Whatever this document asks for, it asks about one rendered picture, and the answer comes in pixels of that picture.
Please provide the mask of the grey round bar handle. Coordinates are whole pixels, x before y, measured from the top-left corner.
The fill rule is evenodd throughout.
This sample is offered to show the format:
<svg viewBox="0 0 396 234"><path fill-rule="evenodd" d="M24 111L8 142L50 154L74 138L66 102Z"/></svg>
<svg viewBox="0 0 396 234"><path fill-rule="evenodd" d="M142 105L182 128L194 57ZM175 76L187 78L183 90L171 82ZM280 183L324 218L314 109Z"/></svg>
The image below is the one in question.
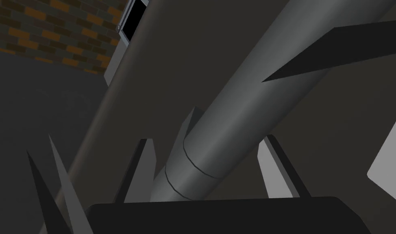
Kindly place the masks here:
<svg viewBox="0 0 396 234"><path fill-rule="evenodd" d="M273 73L331 29L377 22L396 0L289 0L155 178L152 202L203 200L329 71Z"/></svg>

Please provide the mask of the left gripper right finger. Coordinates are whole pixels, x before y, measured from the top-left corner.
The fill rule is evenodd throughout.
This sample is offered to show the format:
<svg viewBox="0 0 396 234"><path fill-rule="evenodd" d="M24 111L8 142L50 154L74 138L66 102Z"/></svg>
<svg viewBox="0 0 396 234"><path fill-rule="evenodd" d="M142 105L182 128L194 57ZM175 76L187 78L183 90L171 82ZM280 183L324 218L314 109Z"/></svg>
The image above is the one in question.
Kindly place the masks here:
<svg viewBox="0 0 396 234"><path fill-rule="evenodd" d="M311 197L274 135L260 142L257 160L269 198Z"/></svg>

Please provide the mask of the black window with grey frame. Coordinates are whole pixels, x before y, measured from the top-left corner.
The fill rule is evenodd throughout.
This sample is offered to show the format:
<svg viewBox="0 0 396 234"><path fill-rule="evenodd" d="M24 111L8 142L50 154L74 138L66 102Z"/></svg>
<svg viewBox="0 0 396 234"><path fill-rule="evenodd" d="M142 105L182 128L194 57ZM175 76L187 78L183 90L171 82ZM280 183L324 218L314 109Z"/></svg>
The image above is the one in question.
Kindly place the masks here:
<svg viewBox="0 0 396 234"><path fill-rule="evenodd" d="M117 33L128 46L150 0L128 0L117 24Z"/></svg>

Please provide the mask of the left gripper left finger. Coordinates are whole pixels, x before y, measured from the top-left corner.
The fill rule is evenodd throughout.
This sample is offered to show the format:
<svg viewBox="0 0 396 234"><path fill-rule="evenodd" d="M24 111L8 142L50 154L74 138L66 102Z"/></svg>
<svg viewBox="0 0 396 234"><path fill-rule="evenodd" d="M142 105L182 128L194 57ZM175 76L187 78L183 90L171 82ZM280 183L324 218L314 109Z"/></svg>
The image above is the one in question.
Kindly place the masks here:
<svg viewBox="0 0 396 234"><path fill-rule="evenodd" d="M156 167L152 139L140 139L115 196L115 203L150 202Z"/></svg>

